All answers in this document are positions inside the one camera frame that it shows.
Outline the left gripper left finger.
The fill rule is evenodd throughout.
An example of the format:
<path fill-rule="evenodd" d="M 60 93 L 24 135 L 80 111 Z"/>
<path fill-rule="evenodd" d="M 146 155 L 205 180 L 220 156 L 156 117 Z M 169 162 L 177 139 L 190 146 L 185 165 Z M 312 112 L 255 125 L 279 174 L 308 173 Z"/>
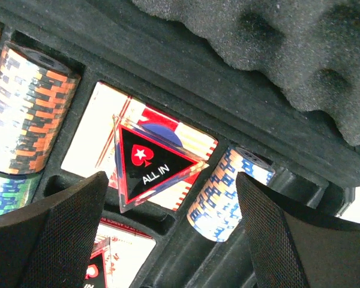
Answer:
<path fill-rule="evenodd" d="M 97 172 L 0 215 L 0 287 L 83 287 L 108 183 Z"/>

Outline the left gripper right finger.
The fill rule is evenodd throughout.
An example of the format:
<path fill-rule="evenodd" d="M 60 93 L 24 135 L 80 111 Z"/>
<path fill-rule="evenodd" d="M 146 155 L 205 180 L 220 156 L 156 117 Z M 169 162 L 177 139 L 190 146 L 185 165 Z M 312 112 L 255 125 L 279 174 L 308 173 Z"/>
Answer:
<path fill-rule="evenodd" d="M 258 287 L 360 287 L 360 223 L 307 207 L 244 172 L 236 189 Z"/>

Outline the all-in triangle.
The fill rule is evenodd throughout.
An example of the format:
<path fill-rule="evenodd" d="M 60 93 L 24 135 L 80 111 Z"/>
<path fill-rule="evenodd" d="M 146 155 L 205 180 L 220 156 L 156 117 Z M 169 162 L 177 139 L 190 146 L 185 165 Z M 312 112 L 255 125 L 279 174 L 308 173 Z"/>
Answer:
<path fill-rule="evenodd" d="M 108 287 L 107 259 L 110 256 L 110 238 L 97 235 L 86 270 L 83 288 Z"/>
<path fill-rule="evenodd" d="M 122 213 L 209 166 L 202 157 L 183 147 L 167 127 L 139 125 L 116 115 L 113 124 Z"/>

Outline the green chip stack front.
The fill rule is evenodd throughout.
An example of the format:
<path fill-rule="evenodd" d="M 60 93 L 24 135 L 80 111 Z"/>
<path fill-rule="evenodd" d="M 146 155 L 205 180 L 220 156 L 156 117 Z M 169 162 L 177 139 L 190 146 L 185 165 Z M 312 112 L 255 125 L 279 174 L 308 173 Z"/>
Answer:
<path fill-rule="evenodd" d="M 0 172 L 0 215 L 28 205 L 41 176 L 41 173 L 9 175 Z"/>

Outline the white poker chip stack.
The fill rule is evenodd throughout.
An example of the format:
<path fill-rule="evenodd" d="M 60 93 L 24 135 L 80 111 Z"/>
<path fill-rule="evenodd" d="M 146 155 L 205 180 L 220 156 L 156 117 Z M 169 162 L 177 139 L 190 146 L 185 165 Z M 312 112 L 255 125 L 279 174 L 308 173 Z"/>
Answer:
<path fill-rule="evenodd" d="M 189 224 L 203 237 L 225 242 L 242 219 L 236 177 L 244 172 L 267 185 L 275 174 L 271 165 L 238 146 L 230 146 L 187 212 Z"/>

